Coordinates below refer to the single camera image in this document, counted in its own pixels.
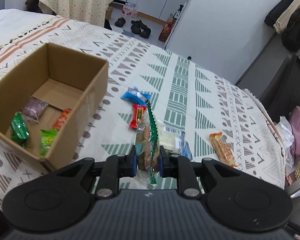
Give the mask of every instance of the floor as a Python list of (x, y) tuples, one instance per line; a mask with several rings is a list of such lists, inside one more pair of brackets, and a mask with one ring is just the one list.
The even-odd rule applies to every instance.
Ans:
[[(125, 20), (126, 20), (126, 23), (122, 27), (123, 34), (125, 34), (127, 36), (130, 36), (130, 37), (134, 37), (134, 38), (136, 38), (138, 40), (141, 40), (141, 41), (149, 42), (150, 44), (153, 44), (153, 45), (156, 45), (160, 48), (163, 48), (164, 42), (161, 42), (161, 41), (158, 40), (159, 35), (160, 35), (160, 33), (162, 31), (162, 28), (163, 28), (162, 25), (160, 25), (158, 23), (155, 23), (155, 22), (152, 22), (152, 21), (147, 20), (147, 19), (140, 18), (140, 17), (137, 17), (137, 18), (128, 17), (128, 16), (122, 14), (122, 11), (120, 9), (116, 9), (116, 8), (114, 8), (113, 11), (112, 11), (111, 18), (109, 20), (110, 24), (114, 25), (114, 23), (118, 20), (118, 18), (121, 18), (121, 17), (125, 18)], [(132, 20), (133, 21), (142, 20), (142, 22), (151, 29), (151, 34), (150, 34), (150, 37), (148, 39), (142, 38), (139, 35), (134, 34), (134, 33), (131, 32), (131, 26), (132, 26), (131, 21)]]

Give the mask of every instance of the barcode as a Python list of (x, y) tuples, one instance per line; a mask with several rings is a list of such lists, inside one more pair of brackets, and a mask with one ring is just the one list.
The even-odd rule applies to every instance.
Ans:
[(170, 132), (170, 133), (175, 133), (175, 134), (180, 134), (180, 131), (178, 129), (174, 129), (174, 128), (167, 127), (167, 126), (164, 127), (164, 131)]

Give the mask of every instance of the patterned tablecloth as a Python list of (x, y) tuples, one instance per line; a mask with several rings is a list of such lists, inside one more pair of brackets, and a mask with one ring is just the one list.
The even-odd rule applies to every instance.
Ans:
[[(132, 108), (120, 96), (129, 86), (151, 94), (157, 119), (185, 130), (194, 160), (218, 159), (208, 135), (223, 131), (238, 169), (284, 187), (284, 152), (265, 116), (248, 93), (187, 59), (134, 38), (87, 23), (52, 17), (0, 47), (0, 79), (42, 44), (53, 42), (109, 61), (108, 88), (82, 135), (73, 160), (104, 161), (127, 154), (135, 141)], [(0, 146), (0, 205), (13, 187), (40, 174)], [(176, 187), (158, 177), (158, 188)], [(137, 178), (121, 188), (146, 188)]]

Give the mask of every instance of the open brown box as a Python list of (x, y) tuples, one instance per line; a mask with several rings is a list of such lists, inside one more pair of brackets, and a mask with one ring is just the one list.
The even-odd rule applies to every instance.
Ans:
[[(108, 79), (105, 59), (45, 44), (30, 54), (0, 81), (0, 144), (39, 171), (68, 165), (78, 141), (102, 100)], [(27, 122), (26, 148), (10, 139), (10, 122), (30, 96), (49, 103), (39, 123)], [(41, 129), (52, 129), (62, 110), (71, 108), (44, 158), (40, 157)]]

